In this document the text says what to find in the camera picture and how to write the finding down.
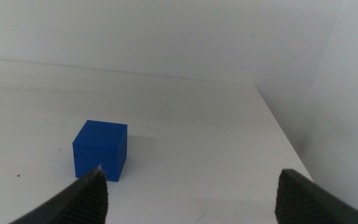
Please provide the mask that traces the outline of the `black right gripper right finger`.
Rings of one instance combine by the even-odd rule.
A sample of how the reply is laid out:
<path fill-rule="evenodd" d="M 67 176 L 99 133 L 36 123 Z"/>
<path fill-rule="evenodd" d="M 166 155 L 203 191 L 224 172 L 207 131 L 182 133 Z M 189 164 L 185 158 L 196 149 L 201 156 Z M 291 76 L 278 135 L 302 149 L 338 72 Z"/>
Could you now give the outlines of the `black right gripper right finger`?
<path fill-rule="evenodd" d="M 281 171 L 275 205 L 279 224 L 358 224 L 358 210 L 293 169 Z"/>

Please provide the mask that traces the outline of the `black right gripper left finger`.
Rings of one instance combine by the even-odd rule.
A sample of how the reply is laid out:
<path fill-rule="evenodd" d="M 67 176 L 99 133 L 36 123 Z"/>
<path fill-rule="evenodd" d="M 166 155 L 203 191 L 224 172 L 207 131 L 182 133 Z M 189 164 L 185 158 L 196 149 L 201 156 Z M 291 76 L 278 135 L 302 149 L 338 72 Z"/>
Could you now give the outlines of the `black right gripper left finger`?
<path fill-rule="evenodd" d="M 95 168 L 13 224 L 104 224 L 107 213 L 106 176 Z"/>

